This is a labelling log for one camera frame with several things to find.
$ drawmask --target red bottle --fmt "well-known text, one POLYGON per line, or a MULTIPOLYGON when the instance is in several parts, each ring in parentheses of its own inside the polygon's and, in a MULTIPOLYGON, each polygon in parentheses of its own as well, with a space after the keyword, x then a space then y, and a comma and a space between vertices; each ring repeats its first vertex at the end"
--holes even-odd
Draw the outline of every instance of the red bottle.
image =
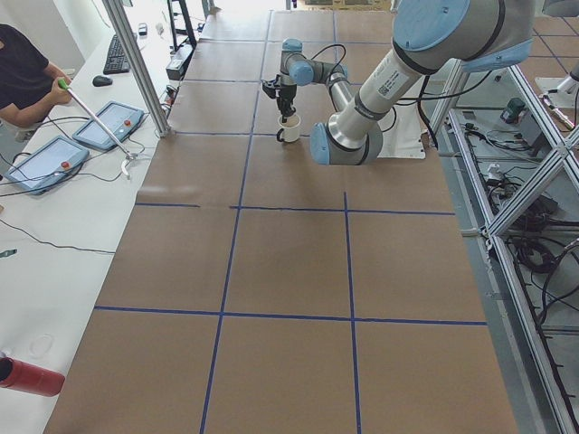
POLYGON ((54 396, 60 393, 64 375, 11 359, 0 358, 0 387, 15 391, 54 396))

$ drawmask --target person's arm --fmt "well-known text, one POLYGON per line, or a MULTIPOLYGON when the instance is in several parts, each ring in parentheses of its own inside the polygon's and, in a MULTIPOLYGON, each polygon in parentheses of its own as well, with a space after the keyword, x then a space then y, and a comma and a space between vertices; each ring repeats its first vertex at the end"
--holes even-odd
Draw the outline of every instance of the person's arm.
POLYGON ((64 81, 66 81, 66 84, 71 84, 71 78, 68 75, 66 75, 63 70, 61 70, 58 66, 56 66, 51 61, 48 62, 48 66, 46 66, 46 68, 44 68, 43 72, 45 75, 48 75, 52 79, 56 80, 59 78, 64 78, 64 81))
POLYGON ((15 104, 10 104, 0 109, 0 118, 20 128, 31 127, 34 123, 46 118, 54 106, 66 104, 71 100, 69 92, 58 85, 59 79, 66 80, 67 77, 66 75, 57 76, 52 83, 51 91, 32 106, 19 109, 15 104))

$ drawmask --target person's hand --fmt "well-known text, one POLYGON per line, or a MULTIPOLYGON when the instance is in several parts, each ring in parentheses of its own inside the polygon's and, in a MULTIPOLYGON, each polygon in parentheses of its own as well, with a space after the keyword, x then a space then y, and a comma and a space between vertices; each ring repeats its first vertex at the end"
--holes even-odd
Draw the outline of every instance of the person's hand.
POLYGON ((58 77, 58 78, 54 79, 54 81, 52 82, 52 89, 51 89, 50 95, 51 95, 52 103, 54 105, 67 104, 67 103, 71 102, 71 99, 72 99, 71 94, 67 90, 62 89, 58 85, 58 80, 61 80, 61 79, 64 79, 66 81, 65 77, 58 77))

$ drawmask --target tablet device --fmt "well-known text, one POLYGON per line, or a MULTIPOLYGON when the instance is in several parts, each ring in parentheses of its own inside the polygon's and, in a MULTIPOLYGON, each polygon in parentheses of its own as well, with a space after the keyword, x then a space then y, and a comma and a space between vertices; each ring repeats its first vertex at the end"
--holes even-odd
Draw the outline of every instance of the tablet device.
MULTIPOLYGON (((140 108, 130 107, 120 102, 110 101, 97 116, 115 137, 122 142, 139 125, 145 112, 140 108)), ((107 151, 115 146, 115 142, 94 120, 89 120, 72 135, 72 138, 85 146, 107 151)))
POLYGON ((30 194, 42 194, 75 173, 88 156, 86 147, 58 136, 13 166, 5 178, 30 194))

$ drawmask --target white mug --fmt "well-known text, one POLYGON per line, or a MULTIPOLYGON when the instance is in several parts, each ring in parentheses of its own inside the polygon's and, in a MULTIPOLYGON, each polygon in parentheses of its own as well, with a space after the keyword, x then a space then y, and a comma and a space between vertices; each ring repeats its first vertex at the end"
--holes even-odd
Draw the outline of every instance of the white mug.
POLYGON ((298 115, 291 115, 285 122, 283 122, 283 116, 280 116, 278 124, 280 124, 280 131, 276 136, 278 142, 291 143, 299 139, 301 119, 298 115))

